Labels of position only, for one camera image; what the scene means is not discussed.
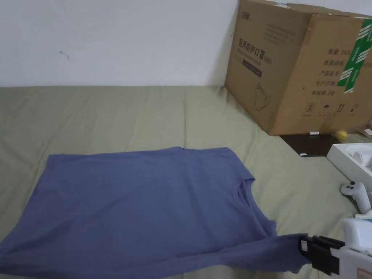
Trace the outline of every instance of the wall mark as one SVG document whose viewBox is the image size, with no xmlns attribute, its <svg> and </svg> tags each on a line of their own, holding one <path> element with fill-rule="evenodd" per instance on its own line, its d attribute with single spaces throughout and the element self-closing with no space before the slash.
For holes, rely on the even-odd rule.
<svg viewBox="0 0 372 279">
<path fill-rule="evenodd" d="M 64 53 L 62 50 L 60 50 L 60 54 L 66 55 L 67 59 L 70 59 L 70 56 Z"/>
</svg>

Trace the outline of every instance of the bed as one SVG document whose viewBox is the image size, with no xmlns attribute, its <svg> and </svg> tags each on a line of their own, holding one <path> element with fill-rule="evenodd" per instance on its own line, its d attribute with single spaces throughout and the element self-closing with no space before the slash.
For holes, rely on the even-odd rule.
<svg viewBox="0 0 372 279">
<path fill-rule="evenodd" d="M 253 196 L 280 235 L 342 240 L 342 220 L 356 212 L 339 192 L 342 173 L 268 136 L 224 87 L 0 88 L 0 240 L 17 224 L 49 154 L 173 146 L 232 149 L 256 178 Z M 213 266 L 172 279 L 327 277 L 309 265 L 298 275 Z"/>
</svg>

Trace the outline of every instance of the blue t-shirt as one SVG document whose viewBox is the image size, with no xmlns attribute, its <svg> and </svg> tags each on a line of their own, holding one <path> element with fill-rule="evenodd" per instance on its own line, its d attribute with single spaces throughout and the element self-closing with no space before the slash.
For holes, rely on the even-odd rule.
<svg viewBox="0 0 372 279">
<path fill-rule="evenodd" d="M 298 272 L 299 235 L 278 237 L 228 148 L 51 155 L 0 273 L 147 279 L 215 264 Z"/>
</svg>

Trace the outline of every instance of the white wall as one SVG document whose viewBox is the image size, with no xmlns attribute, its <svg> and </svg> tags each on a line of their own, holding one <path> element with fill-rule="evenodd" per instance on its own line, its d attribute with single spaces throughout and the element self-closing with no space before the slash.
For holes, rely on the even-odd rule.
<svg viewBox="0 0 372 279">
<path fill-rule="evenodd" d="M 371 0 L 292 2 L 372 14 Z M 222 85 L 237 5 L 0 0 L 0 86 Z"/>
</svg>

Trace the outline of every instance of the green tape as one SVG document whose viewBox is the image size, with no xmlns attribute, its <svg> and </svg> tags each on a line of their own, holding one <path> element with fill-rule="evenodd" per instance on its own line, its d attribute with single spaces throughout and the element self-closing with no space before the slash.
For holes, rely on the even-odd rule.
<svg viewBox="0 0 372 279">
<path fill-rule="evenodd" d="M 337 83 L 337 86 L 346 86 L 344 93 L 353 92 L 355 81 L 359 76 L 360 69 L 363 66 L 364 60 L 366 59 L 371 46 L 372 19 L 365 19 L 350 58 L 346 63 L 339 82 Z"/>
</svg>

